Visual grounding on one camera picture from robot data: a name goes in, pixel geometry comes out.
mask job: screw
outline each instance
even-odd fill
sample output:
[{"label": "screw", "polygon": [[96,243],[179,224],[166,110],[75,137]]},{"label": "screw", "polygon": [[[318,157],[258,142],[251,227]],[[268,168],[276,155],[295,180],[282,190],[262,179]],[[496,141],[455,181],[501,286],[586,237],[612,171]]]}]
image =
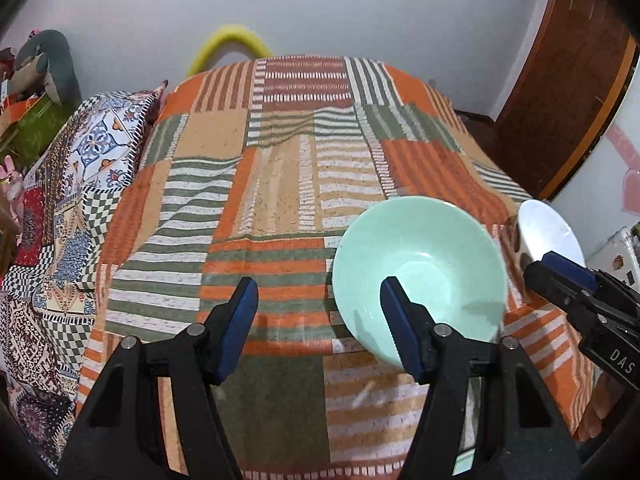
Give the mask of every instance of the screw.
[{"label": "screw", "polygon": [[502,344],[509,350],[515,350],[518,346],[520,346],[520,343],[518,343],[518,340],[514,337],[511,337],[510,335],[508,335],[505,338],[502,338]]},{"label": "screw", "polygon": [[433,331],[436,334],[438,334],[440,337],[450,336],[451,332],[453,332],[451,327],[444,323],[438,323],[436,326],[433,327]]},{"label": "screw", "polygon": [[128,335],[120,342],[120,346],[122,346],[125,350],[132,349],[135,345],[138,344],[138,340],[135,336]]},{"label": "screw", "polygon": [[191,323],[187,327],[187,334],[193,337],[197,337],[204,332],[204,325],[202,323]]}]

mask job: bedspread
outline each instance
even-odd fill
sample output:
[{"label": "bedspread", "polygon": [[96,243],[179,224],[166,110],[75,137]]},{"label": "bedspread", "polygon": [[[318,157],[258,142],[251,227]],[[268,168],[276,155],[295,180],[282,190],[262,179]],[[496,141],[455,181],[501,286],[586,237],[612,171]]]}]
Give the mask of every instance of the bedspread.
[{"label": "bedspread", "polygon": [[[395,477],[426,388],[352,337],[331,269],[349,223],[398,194],[451,202],[492,234],[509,271],[502,332],[522,341],[575,429],[592,365],[561,311],[524,291],[500,237],[529,196],[439,92],[340,57],[235,63],[168,97],[99,257],[76,410],[124,335],[171,338],[248,275],[260,307],[238,369],[214,391],[247,478]],[[170,464],[185,471],[167,380],[160,397]]]}]

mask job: pink heart decoration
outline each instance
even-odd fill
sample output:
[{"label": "pink heart decoration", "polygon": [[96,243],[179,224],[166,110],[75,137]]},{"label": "pink heart decoration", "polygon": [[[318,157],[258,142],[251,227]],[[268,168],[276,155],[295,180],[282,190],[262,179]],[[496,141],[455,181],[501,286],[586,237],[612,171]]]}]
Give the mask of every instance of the pink heart decoration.
[{"label": "pink heart decoration", "polygon": [[622,209],[640,216],[640,171],[629,170],[622,182]]}]

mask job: wooden door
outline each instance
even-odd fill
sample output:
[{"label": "wooden door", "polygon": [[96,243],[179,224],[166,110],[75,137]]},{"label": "wooden door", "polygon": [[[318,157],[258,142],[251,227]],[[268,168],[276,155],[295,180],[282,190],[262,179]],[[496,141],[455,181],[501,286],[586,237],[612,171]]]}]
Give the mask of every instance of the wooden door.
[{"label": "wooden door", "polygon": [[549,0],[496,121],[500,163],[533,196],[559,190],[616,106],[635,43],[608,0]]}]

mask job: green bowl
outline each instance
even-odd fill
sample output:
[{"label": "green bowl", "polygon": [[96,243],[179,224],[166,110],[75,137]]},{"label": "green bowl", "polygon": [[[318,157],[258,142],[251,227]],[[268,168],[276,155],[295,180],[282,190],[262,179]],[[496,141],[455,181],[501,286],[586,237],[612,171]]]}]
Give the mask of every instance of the green bowl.
[{"label": "green bowl", "polygon": [[471,215],[434,198],[393,198],[365,211],[342,237],[332,271],[347,328],[377,359],[398,366],[380,307],[387,276],[436,322],[467,338],[493,339],[505,310],[507,277],[496,243]]}]

